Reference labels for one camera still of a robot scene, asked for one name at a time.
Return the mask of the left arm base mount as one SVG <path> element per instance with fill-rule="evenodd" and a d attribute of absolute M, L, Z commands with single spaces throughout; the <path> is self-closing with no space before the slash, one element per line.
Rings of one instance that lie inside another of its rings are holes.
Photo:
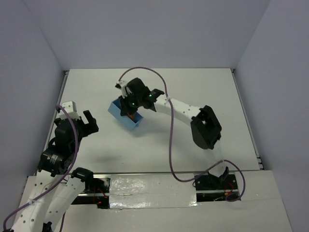
<path fill-rule="evenodd" d="M 98 209 L 109 209 L 110 180 L 109 177 L 94 178 L 71 205 L 95 205 Z"/>

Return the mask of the silver tape patch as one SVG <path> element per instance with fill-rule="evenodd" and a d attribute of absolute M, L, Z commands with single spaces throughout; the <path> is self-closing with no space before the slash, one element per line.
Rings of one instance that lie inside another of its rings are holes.
<path fill-rule="evenodd" d="M 171 174 L 112 175 L 110 209 L 187 208 L 197 206 L 192 182 Z"/>

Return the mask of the blue rectangular box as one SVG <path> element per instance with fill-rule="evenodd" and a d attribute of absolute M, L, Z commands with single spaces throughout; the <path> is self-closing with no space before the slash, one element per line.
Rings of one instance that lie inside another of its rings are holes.
<path fill-rule="evenodd" d="M 121 116 L 121 104 L 119 99 L 112 101 L 108 108 L 108 112 L 129 131 L 132 131 L 138 127 L 143 120 L 143 116 L 138 112 L 135 112 L 133 117 L 128 115 Z"/>

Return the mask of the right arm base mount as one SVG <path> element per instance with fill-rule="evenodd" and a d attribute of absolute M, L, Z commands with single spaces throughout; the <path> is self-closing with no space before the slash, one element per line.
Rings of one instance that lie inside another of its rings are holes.
<path fill-rule="evenodd" d="M 197 202 L 233 201 L 240 195 L 236 176 L 229 174 L 223 182 L 215 182 L 209 175 L 195 176 L 192 183 L 196 190 Z"/>

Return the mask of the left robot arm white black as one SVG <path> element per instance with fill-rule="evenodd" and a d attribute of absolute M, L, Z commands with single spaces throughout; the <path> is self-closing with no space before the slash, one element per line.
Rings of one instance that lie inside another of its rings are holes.
<path fill-rule="evenodd" d="M 88 120 L 84 123 L 72 104 L 58 105 L 56 110 L 55 136 L 41 154 L 27 202 L 10 214 L 20 213 L 11 228 L 3 224 L 5 232 L 53 231 L 74 199 L 90 188 L 93 172 L 73 166 L 82 139 L 98 132 L 97 122 L 84 111 Z"/>

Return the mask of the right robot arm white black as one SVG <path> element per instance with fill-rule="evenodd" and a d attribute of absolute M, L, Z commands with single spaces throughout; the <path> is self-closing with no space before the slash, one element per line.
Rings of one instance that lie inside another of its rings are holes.
<path fill-rule="evenodd" d="M 120 80 L 116 88 L 121 90 L 120 115 L 133 118 L 140 107 L 163 113 L 171 117 L 170 138 L 173 137 L 174 120 L 177 119 L 191 129 L 193 142 L 204 152 L 209 152 L 212 165 L 206 173 L 216 181 L 222 182 L 229 174 L 221 152 L 221 131 L 213 109 L 209 106 L 196 107 L 168 96 L 166 91 L 150 90 L 139 78 L 129 82 Z"/>

